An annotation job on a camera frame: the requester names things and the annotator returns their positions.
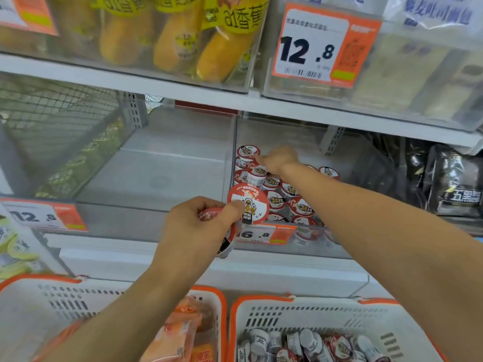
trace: right hand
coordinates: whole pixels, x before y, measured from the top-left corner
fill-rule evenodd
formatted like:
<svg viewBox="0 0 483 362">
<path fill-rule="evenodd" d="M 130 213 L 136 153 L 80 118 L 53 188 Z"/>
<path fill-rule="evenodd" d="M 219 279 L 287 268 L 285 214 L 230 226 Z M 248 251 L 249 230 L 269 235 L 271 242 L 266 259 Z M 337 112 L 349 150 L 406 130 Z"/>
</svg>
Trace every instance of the right hand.
<svg viewBox="0 0 483 362">
<path fill-rule="evenodd" d="M 297 153 L 288 145 L 274 149 L 265 156 L 257 155 L 255 159 L 257 163 L 266 167 L 271 174 L 278 176 L 282 175 L 284 166 L 299 162 Z"/>
</svg>

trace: price label holder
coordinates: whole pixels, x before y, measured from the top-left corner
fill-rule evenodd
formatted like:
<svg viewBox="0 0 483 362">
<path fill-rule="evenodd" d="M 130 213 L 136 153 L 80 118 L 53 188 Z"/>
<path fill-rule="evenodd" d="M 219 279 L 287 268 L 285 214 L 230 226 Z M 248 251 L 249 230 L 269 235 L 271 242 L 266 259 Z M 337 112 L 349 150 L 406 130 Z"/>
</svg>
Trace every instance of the price label holder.
<svg viewBox="0 0 483 362">
<path fill-rule="evenodd" d="M 265 245 L 286 245 L 297 226 L 260 224 L 243 226 L 237 241 Z"/>
<path fill-rule="evenodd" d="M 381 24 L 287 2 L 272 74 L 353 88 Z"/>
<path fill-rule="evenodd" d="M 88 230 L 75 204 L 14 198 L 0 198 L 0 203 L 23 226 L 51 230 Z"/>
<path fill-rule="evenodd" d="M 58 36 L 45 0 L 0 0 L 0 24 Z"/>
</svg>

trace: white plastic basket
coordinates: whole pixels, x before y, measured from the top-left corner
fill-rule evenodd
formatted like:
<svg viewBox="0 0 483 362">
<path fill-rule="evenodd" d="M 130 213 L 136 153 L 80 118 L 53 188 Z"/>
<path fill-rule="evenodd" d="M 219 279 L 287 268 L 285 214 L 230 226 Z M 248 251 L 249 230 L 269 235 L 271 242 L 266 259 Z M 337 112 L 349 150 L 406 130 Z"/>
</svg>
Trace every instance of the white plastic basket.
<svg viewBox="0 0 483 362">
<path fill-rule="evenodd" d="M 35 351 L 74 320 L 94 316 L 131 282 L 18 276 L 0 283 L 0 362 L 29 362 Z M 189 292 L 215 310 L 217 362 L 226 358 L 226 300 L 212 287 Z"/>
<path fill-rule="evenodd" d="M 241 297 L 231 309 L 226 362 L 237 362 L 237 342 L 254 328 L 282 333 L 310 328 L 320 334 L 363 334 L 394 362 L 444 360 L 423 330 L 394 300 Z"/>
</svg>

